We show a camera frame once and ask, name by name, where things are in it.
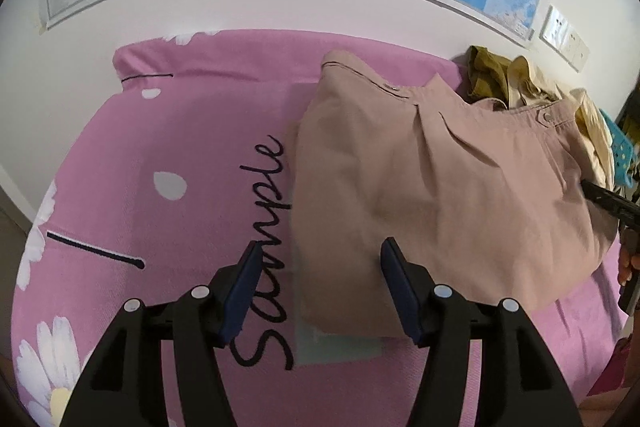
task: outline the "pink fabric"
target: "pink fabric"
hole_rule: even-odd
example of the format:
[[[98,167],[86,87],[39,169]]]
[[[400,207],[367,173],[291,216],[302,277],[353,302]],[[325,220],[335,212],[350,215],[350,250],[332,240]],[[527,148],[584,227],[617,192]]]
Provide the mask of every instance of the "pink fabric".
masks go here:
[[[239,427],[404,426],[425,350],[405,339],[324,337],[303,324],[294,305],[286,166],[270,174],[277,191],[258,186],[281,203],[273,209],[277,223],[256,205],[252,190],[266,182],[257,169],[278,170],[266,148],[277,153],[279,146],[269,135],[284,142],[287,125],[313,97],[322,56],[333,48],[358,54],[399,85],[417,86],[436,73],[450,86],[462,81],[447,60],[331,34],[224,31],[196,34],[182,46],[155,39],[119,49],[114,65],[121,78],[173,76],[126,80],[123,92],[97,112],[55,177],[54,211],[40,231],[142,258],[145,268],[46,239],[26,289],[15,291],[14,362],[26,343],[38,353],[36,329],[40,323],[52,328],[56,316],[68,319],[82,361],[124,301],[137,297],[151,305],[208,282],[250,240],[264,239],[255,223],[274,221],[263,229],[277,238],[266,250],[284,264],[273,270],[277,304],[256,299],[261,316],[250,312],[237,352],[218,352]],[[186,182],[184,195],[179,183],[165,183],[176,181],[172,174]],[[533,317],[578,400],[622,329],[617,247],[570,296]],[[267,278],[260,288],[274,289]],[[165,352],[168,413],[181,426],[170,345]],[[465,427],[473,425],[476,410],[477,345],[471,358]],[[24,384],[20,398],[35,400]]]

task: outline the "crumpled clothing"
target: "crumpled clothing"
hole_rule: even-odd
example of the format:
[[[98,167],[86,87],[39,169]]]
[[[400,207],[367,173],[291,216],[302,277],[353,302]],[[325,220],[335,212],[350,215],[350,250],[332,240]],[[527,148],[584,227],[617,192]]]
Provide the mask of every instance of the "crumpled clothing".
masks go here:
[[[595,182],[613,190],[613,139],[607,123],[584,88],[571,88],[547,78],[525,57],[509,60],[480,46],[469,49],[468,76],[473,99],[495,98],[508,109],[570,100],[575,105],[575,121],[596,174]]]

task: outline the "white daisy print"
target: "white daisy print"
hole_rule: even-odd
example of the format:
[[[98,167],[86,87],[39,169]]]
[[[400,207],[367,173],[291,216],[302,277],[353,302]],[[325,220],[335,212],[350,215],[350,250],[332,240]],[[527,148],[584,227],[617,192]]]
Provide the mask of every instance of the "white daisy print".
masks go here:
[[[56,181],[53,180],[49,185],[49,189],[42,200],[42,204],[38,209],[36,218],[33,221],[31,232],[27,236],[27,243],[24,246],[24,253],[18,267],[18,275],[16,284],[21,290],[26,290],[31,279],[31,263],[37,263],[42,259],[44,253],[44,235],[39,229],[40,225],[44,225],[53,214],[53,208],[56,204],[54,196],[56,195]]]
[[[20,343],[15,367],[18,381],[33,400],[27,410],[40,427],[60,427],[62,416],[89,352],[80,365],[76,339],[65,317],[53,319],[52,330],[41,322],[36,328],[38,352],[27,341]]]

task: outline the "folded garment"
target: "folded garment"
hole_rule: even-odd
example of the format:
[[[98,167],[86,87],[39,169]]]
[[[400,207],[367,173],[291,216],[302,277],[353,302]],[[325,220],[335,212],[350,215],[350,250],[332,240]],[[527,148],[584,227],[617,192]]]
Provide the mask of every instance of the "folded garment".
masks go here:
[[[336,51],[294,142],[301,309],[327,333],[402,335],[380,270],[388,236],[465,298],[532,312],[590,276],[616,235],[582,195],[594,172],[570,100],[495,111],[438,75],[394,86]]]
[[[480,46],[469,48],[468,76],[473,99],[498,98],[510,109],[558,100],[571,101],[575,105],[575,120],[595,173],[594,182],[613,190],[612,137],[607,123],[585,89],[574,89],[549,79],[525,57],[509,60]]]

